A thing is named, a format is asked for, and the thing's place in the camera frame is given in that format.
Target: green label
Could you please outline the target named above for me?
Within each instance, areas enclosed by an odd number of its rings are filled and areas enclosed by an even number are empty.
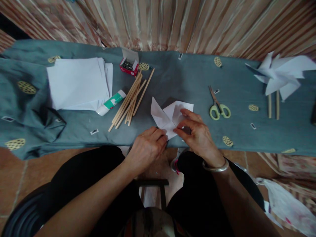
[[[119,94],[116,93],[115,95],[113,95],[110,99],[108,99],[104,105],[105,107],[107,107],[108,109],[112,109],[114,106],[116,106],[121,100],[123,99],[123,97]]]

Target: bamboo skewer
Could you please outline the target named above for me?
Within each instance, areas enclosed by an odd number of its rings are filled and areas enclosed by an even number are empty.
[[[272,108],[271,108],[271,94],[268,95],[268,116],[272,118]]]
[[[148,82],[147,82],[147,84],[146,84],[146,87],[145,87],[145,89],[144,89],[144,91],[143,91],[143,93],[142,93],[142,96],[140,97],[140,99],[139,99],[139,101],[138,101],[138,104],[137,104],[136,109],[135,109],[135,111],[134,111],[134,113],[133,113],[133,116],[135,116],[135,114],[136,114],[136,112],[137,112],[137,110],[138,110],[138,107],[139,107],[139,105],[140,105],[140,103],[141,103],[141,101],[142,101],[142,99],[143,99],[143,96],[144,96],[144,94],[145,94],[145,91],[146,91],[146,89],[147,89],[147,87],[148,87],[148,84],[149,84],[149,82],[150,82],[150,80],[151,80],[151,77],[152,77],[154,71],[155,71],[155,69],[153,69],[152,72],[151,72],[151,74],[150,74],[150,77],[149,77],[149,79],[148,79]]]
[[[138,81],[140,81],[140,80],[142,79],[142,77],[143,77],[143,75],[140,75]],[[130,101],[133,99],[133,94],[134,94],[135,90],[137,89],[137,83],[138,83],[138,81],[137,81],[137,82],[135,83],[135,85],[132,86],[132,88],[130,89],[130,95],[129,95],[129,97],[128,97],[127,99],[125,98],[126,104],[124,105],[124,107],[122,108],[122,110],[121,110],[119,116],[117,117],[116,121],[114,122],[114,125],[115,125],[115,126],[117,125],[119,119],[121,118],[122,114],[124,113],[126,107],[129,105]]]
[[[131,122],[132,122],[132,117],[133,117],[133,112],[134,112],[134,109],[135,109],[135,105],[136,105],[136,100],[134,101],[134,103],[133,103],[133,106],[132,106],[132,108],[130,109],[130,111],[131,111],[131,113],[130,113],[130,117],[129,117],[129,121],[128,121],[128,126],[130,126],[131,125]]]
[[[130,108],[132,107],[134,101],[137,99],[137,96],[139,94],[139,92],[141,92],[142,88],[144,87],[145,83],[146,83],[147,80],[144,80],[144,82],[142,83],[141,87],[139,88],[139,90],[137,91],[136,93],[136,96],[132,99],[131,103],[129,104],[127,110],[125,111],[125,113],[123,114],[123,116],[121,117],[119,123],[116,125],[115,129],[118,129],[120,124],[122,123],[124,117],[126,116],[127,112],[130,110]]]
[[[117,111],[115,117],[113,118],[112,123],[114,123],[114,122],[117,120],[117,118],[118,118],[119,114],[121,113],[121,111],[122,111],[124,105],[127,103],[127,98],[130,97],[130,92],[131,92],[132,89],[135,87],[135,85],[136,85],[136,83],[137,83],[139,77],[141,76],[141,74],[142,74],[142,71],[140,70],[140,72],[137,74],[137,77],[136,77],[136,79],[135,79],[135,81],[134,81],[134,83],[133,83],[131,89],[130,89],[129,92],[127,93],[127,96],[126,96],[125,100],[123,101],[121,107],[119,108],[119,110]]]
[[[136,95],[136,93],[137,93],[137,91],[138,91],[138,89],[139,89],[140,82],[141,82],[141,81],[139,80],[139,82],[137,83],[136,90],[134,91],[134,94],[133,94],[132,99],[134,98],[134,96]],[[129,110],[129,112],[127,113],[126,119],[125,119],[125,124],[130,121],[131,113],[133,113],[132,110]]]
[[[135,88],[136,83],[138,82],[139,79],[140,79],[139,81],[141,81],[141,76],[143,76],[143,75],[142,75],[142,71],[140,70],[140,72],[138,73],[138,75],[137,75],[137,77],[136,77],[136,79],[135,79],[135,81],[134,81],[132,87],[130,88],[129,92],[127,93],[127,96],[126,96],[125,100],[123,101],[121,107],[119,108],[119,110],[117,111],[115,117],[113,118],[113,120],[112,120],[112,125],[111,125],[111,127],[109,128],[109,130],[108,130],[109,132],[111,132],[112,128],[115,126],[115,122],[117,121],[119,115],[121,114],[123,108],[125,107],[125,105],[126,105],[126,103],[127,103],[127,99],[131,96],[132,89]]]
[[[276,91],[276,119],[280,119],[280,91]]]

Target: small box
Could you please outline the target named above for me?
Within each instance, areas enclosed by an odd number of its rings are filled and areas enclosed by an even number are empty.
[[[122,47],[123,59],[119,65],[121,71],[136,76],[138,71],[138,53]]]

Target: hand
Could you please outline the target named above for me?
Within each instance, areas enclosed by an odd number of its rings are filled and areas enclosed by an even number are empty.
[[[187,109],[180,110],[185,119],[180,122],[174,132],[178,134],[195,154],[202,157],[206,163],[213,168],[221,167],[225,164],[223,155],[216,147],[208,127],[203,123],[200,115]],[[181,128],[189,127],[191,135],[185,133]]]
[[[136,138],[124,162],[135,172],[135,176],[138,176],[161,155],[167,140],[163,130],[151,127]]]

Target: striped curtain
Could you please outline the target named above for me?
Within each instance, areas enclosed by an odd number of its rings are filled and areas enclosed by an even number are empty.
[[[263,60],[316,59],[314,0],[2,0],[34,39]]]
[[[9,48],[14,41],[15,40],[11,36],[0,30],[0,53],[2,53],[6,48]]]

